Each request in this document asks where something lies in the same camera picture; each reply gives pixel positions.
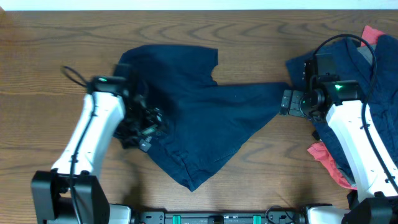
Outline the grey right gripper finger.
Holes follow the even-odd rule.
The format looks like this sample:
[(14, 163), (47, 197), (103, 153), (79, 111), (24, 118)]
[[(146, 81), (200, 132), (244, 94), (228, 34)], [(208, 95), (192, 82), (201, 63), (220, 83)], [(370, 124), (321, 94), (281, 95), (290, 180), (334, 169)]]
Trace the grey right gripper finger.
[(280, 115), (288, 115), (290, 110), (290, 104), (292, 100), (292, 90), (285, 90), (283, 93), (282, 101), (280, 104)]
[(302, 113), (300, 103), (303, 98), (303, 92), (294, 90), (292, 92), (292, 98), (289, 106), (289, 115), (304, 118), (305, 115)]

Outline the navy blue shorts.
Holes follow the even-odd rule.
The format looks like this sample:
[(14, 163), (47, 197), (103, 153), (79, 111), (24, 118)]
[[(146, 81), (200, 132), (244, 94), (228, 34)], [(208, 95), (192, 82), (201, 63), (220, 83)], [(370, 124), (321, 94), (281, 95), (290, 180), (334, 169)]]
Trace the navy blue shorts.
[(120, 62), (138, 73), (147, 102), (167, 128), (144, 147), (171, 178), (196, 190), (278, 112), (288, 84), (219, 85), (211, 74), (218, 51), (189, 45), (143, 45)]

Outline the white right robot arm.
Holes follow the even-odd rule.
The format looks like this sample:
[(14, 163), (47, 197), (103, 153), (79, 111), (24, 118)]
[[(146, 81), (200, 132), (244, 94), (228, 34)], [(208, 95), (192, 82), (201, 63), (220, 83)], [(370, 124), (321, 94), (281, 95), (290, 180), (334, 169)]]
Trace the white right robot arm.
[(349, 163), (358, 203), (350, 209), (307, 206), (302, 223), (397, 223), (397, 166), (370, 114), (358, 82), (307, 80), (305, 91), (285, 90), (282, 115), (326, 122)]

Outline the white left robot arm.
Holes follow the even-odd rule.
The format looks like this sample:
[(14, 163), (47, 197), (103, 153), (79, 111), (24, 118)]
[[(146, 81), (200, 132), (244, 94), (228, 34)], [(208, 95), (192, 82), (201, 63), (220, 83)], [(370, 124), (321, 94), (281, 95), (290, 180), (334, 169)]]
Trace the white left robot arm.
[(164, 127), (161, 112), (147, 105), (149, 87), (139, 78), (94, 77), (86, 88), (67, 147), (50, 171), (32, 178), (37, 222), (139, 223), (133, 209), (108, 202), (99, 176), (112, 137), (140, 145)]

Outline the red garment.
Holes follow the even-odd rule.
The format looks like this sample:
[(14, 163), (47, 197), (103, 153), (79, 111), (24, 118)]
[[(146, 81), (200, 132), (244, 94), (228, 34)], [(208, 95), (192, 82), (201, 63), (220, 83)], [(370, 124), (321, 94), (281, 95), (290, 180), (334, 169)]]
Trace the red garment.
[[(369, 25), (364, 27), (362, 38), (369, 42), (373, 48), (376, 47), (377, 40), (380, 36), (384, 35), (383, 31), (372, 28)], [(356, 190), (356, 184), (352, 180), (348, 180), (347, 177), (343, 175), (343, 172), (337, 168), (335, 160), (332, 158), (332, 155), (329, 153), (325, 144), (321, 141), (318, 141), (312, 144), (307, 151), (313, 156), (313, 158), (320, 162), (323, 167), (328, 171), (331, 178), (340, 186), (345, 189)]]

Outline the navy blue garment pile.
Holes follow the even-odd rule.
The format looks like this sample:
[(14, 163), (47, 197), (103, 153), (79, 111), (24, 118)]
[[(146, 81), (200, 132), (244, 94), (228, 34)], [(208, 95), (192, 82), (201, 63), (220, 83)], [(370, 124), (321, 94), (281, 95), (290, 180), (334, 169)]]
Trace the navy blue garment pile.
[[(397, 39), (382, 35), (374, 49), (377, 59), (376, 81), (368, 104), (374, 125), (394, 163), (397, 163)], [(332, 54), (336, 72), (342, 80), (356, 80), (365, 93), (369, 91), (372, 65), (358, 51), (356, 41), (341, 39), (320, 49)], [(346, 180), (354, 182), (343, 149), (326, 122), (314, 127)]]

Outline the grey garment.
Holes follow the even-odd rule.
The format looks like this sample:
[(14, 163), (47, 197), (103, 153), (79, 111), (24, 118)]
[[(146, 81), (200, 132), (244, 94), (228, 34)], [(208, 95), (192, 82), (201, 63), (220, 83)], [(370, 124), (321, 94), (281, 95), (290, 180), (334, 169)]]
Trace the grey garment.
[(373, 64), (373, 56), (371, 51), (367, 46), (364, 47), (358, 47), (357, 51), (365, 58), (365, 60), (372, 65)]

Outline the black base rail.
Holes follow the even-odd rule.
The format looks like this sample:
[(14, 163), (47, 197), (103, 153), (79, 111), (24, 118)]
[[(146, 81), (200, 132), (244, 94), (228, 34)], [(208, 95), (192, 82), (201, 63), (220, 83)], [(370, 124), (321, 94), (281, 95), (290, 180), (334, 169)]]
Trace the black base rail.
[(264, 212), (139, 212), (124, 205), (111, 205), (109, 224), (305, 224), (305, 215), (273, 206)]

